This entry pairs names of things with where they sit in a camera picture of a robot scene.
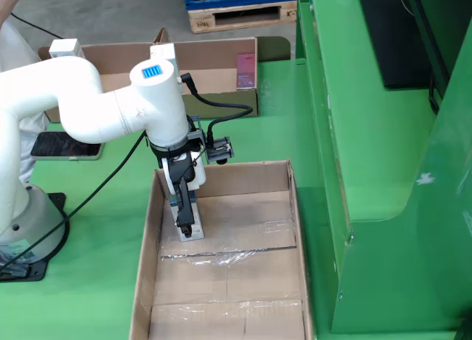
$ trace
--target cardboard tray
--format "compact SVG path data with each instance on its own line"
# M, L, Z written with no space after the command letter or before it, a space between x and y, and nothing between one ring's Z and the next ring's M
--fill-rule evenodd
M290 162L212 165L206 177L205 238L181 242L154 176L129 339L313 339Z
M97 67L102 79L103 91L113 91L131 84L129 72L150 58L150 46L169 43L169 35L162 28L153 42L126 44L82 45L87 60ZM264 60L289 60L290 43L281 37L237 38L216 41L188 41L174 43L180 73L189 72L199 94L208 100L221 103L242 103L254 110L249 116L259 114L257 101L257 62ZM38 50L41 60L50 57L49 48ZM254 88L237 90L237 56L255 54ZM216 108L205 105L192 96L184 86L184 103L187 114L200 118L223 117L239 109ZM46 112L52 122L60 122L58 108Z

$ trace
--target blue display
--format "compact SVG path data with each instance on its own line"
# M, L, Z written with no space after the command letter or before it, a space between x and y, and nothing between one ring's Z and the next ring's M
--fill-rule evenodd
M142 70L142 75L145 76L145 78L159 76L160 74L162 74L162 70L159 65L147 67L146 69Z

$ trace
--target smartphone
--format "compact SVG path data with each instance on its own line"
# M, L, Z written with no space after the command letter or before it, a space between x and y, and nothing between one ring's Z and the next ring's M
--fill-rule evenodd
M91 161L99 159L103 144L82 143L63 131L41 132L31 150L36 160Z

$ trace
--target black screen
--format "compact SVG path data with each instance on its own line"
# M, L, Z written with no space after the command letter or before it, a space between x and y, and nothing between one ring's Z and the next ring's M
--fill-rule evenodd
M90 157L100 152L100 144L87 144L71 138L66 132L42 132L31 151L34 157Z

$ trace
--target black cable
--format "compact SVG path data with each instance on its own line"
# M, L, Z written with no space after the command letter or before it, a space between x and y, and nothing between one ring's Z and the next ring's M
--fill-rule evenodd
M187 121L190 124L190 127L192 128L192 131L197 131L197 128L195 127L195 123L193 122L192 118L187 115Z
M181 76L182 82L187 84L187 87L190 90L190 93L200 100L202 103L205 103L210 106L216 106L218 108L236 108L236 109L244 109L244 111L241 111L240 113L236 113L233 115L229 115L227 117L221 117L220 119L215 119L211 121L211 123L208 125L208 131L206 132L206 145L213 148L213 126L216 124L219 124L220 122L225 122L233 119L237 119L238 117L244 117L245 115L249 115L253 109L244 104L230 104L230 103L217 103L217 102L212 102L211 100L207 100L203 98L197 91L197 88L195 87L195 84L192 79L192 75L190 73L183 74Z
M205 147L204 150L202 150L200 152L200 154L197 156L197 158L193 159L192 163L189 164L189 166L187 167L187 169L182 173L182 175L178 178L177 181L180 181L180 179L182 179L182 177L185 175L185 173L191 168L191 167L196 167L197 166L197 160L201 157L202 154L204 154L204 152L207 150L207 148Z
M7 268L8 266L10 266L11 264L13 264L16 260L20 259L21 257L23 257L24 255L26 255L28 252L30 252L32 249L34 249L39 243L41 243L43 240L45 240L46 238L48 238L52 233L56 232L63 224L67 223L68 220L70 220L77 212L80 211L80 209L82 207L84 207L120 170L121 168L123 168L126 164L126 162L129 160L129 158L133 155L134 151L138 148L139 146L139 143L141 143L142 139L144 139L146 136L146 132L143 132L141 134L141 136L138 138L138 140L136 141L136 143L134 144L134 146L131 148L131 150L129 151L128 155L125 157L125 159L123 159L123 162L121 162L121 164L118 166L117 169L115 169L113 171L112 174L110 174L108 176L107 179L105 179L105 181L103 183L100 184L100 186L95 189L95 191L88 197L86 198L83 203L81 203L74 211L72 211L66 218L64 218L62 220L62 222L60 222L58 225L56 225L54 228L52 228L49 232L47 232L43 237L39 238L37 241L35 241L29 248L25 249L24 251L22 251L22 253L18 254L16 257L14 257L12 260L8 261L7 263L5 263L5 265L3 265L1 268L0 268L0 274L1 272Z
M56 38L58 38L58 39L63 39L63 38L60 37L59 35L56 35L56 34L54 34L53 32L50 32L49 30L45 30L45 29L43 29L43 28L41 28L41 27L38 27L37 25L34 25L33 23L30 23L30 22L28 22L28 21L25 21L24 19L21 19L20 17L18 17L17 15L15 15L15 14L13 14L13 13L11 13L11 15L12 15L13 18L18 19L19 21L22 21L23 23L26 23L26 24L30 25L31 27L33 27L33 28L36 28L36 29L38 29L38 30L42 30L43 32L47 32L49 35L52 35L52 36L54 36L54 37L56 37Z
M434 75L431 73L431 77L429 79L429 104L431 105L431 109L437 115L440 112L440 106L437 104L436 98L434 98Z
M244 117L245 115L249 115L252 112L252 108L248 105L243 105L243 104L229 104L229 103L217 103L217 102L212 102L210 100L207 100L203 97L200 96L198 93L194 93L193 95L195 98L200 100L201 102L210 105L210 106L216 106L219 108L238 108L238 109L245 109L244 111L241 111L240 113L236 113L233 115L228 115L227 117L221 117L220 119L215 119L211 121L211 123L208 125L208 131L206 132L206 140L207 144L212 148L213 147L213 126L216 124L219 124L220 122L225 122L233 119L237 119L238 117Z

